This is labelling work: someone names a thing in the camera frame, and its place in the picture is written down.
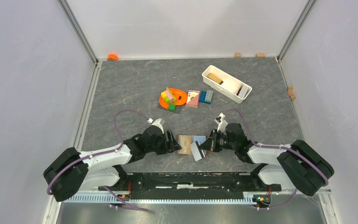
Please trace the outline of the grey striped credit card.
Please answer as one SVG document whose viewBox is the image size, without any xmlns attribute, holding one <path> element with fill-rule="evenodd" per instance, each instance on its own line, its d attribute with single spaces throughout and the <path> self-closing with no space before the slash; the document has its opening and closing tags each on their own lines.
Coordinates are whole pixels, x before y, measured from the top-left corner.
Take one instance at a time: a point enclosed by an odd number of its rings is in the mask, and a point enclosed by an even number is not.
<svg viewBox="0 0 358 224">
<path fill-rule="evenodd" d="M 189 147 L 190 147 L 190 150 L 192 152 L 192 155 L 193 155 L 195 161 L 199 161 L 206 156 L 205 150 L 202 150 L 200 148 L 200 143 L 198 141 L 191 143 L 189 145 Z"/>
</svg>

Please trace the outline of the brown leather card holder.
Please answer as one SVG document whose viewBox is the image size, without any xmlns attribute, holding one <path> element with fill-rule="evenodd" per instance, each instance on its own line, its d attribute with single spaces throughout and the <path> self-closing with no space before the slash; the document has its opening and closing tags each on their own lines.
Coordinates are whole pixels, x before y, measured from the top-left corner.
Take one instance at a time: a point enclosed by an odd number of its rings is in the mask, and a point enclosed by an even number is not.
<svg viewBox="0 0 358 224">
<path fill-rule="evenodd" d="M 178 134 L 176 137 L 177 142 L 181 146 L 181 149 L 176 151 L 177 155 L 192 155 L 190 144 L 198 141 L 200 144 L 205 142 L 207 139 L 206 135 L 182 135 Z"/>
</svg>

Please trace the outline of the white rectangular plastic tray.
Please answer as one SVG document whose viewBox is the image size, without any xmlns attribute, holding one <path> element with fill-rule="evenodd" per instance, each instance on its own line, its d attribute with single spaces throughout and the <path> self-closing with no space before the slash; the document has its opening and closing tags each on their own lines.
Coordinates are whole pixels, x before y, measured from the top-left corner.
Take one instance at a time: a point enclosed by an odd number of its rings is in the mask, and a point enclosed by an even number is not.
<svg viewBox="0 0 358 224">
<path fill-rule="evenodd" d="M 213 73 L 219 78 L 221 78 L 224 82 L 222 84 L 217 84 L 216 82 L 212 81 L 207 77 L 209 73 Z M 221 94 L 225 95 L 229 99 L 233 100 L 234 102 L 241 104 L 251 93 L 253 88 L 242 82 L 241 80 L 231 76 L 230 74 L 224 72 L 223 70 L 213 66 L 209 65 L 203 72 L 202 72 L 202 79 L 203 82 L 207 85 L 209 85 L 211 88 L 215 89 L 216 91 L 220 92 Z M 247 95 L 245 98 L 239 98 L 236 94 L 238 89 L 242 85 L 247 85 L 249 87 L 249 90 L 247 92 Z"/>
</svg>

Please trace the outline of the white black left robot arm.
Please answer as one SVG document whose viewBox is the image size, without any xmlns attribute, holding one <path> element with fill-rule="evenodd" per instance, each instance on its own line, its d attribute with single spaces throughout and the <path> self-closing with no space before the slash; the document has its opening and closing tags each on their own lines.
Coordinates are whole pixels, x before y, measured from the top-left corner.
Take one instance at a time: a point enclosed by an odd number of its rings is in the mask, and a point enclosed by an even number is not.
<svg viewBox="0 0 358 224">
<path fill-rule="evenodd" d="M 47 194 L 62 202 L 80 190 L 102 186 L 123 190 L 129 181 L 123 165 L 139 161 L 147 153 L 162 155 L 180 149 L 170 129 L 164 132 L 154 125 L 113 147 L 89 152 L 67 148 L 43 173 Z"/>
</svg>

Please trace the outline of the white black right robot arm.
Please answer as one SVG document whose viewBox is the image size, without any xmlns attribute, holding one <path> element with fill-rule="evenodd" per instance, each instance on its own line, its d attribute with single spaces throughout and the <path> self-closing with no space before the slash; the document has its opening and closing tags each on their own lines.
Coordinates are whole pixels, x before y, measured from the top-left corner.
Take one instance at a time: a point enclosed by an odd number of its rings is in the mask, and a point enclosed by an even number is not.
<svg viewBox="0 0 358 224">
<path fill-rule="evenodd" d="M 279 184 L 313 196 L 321 187 L 327 186 L 335 174 L 333 166 L 305 141 L 296 140 L 286 145 L 262 144 L 248 139 L 238 123 L 228 124 L 223 132 L 213 129 L 209 138 L 197 146 L 211 152 L 233 150 L 240 161 L 260 164 L 250 178 L 255 190 Z"/>
</svg>

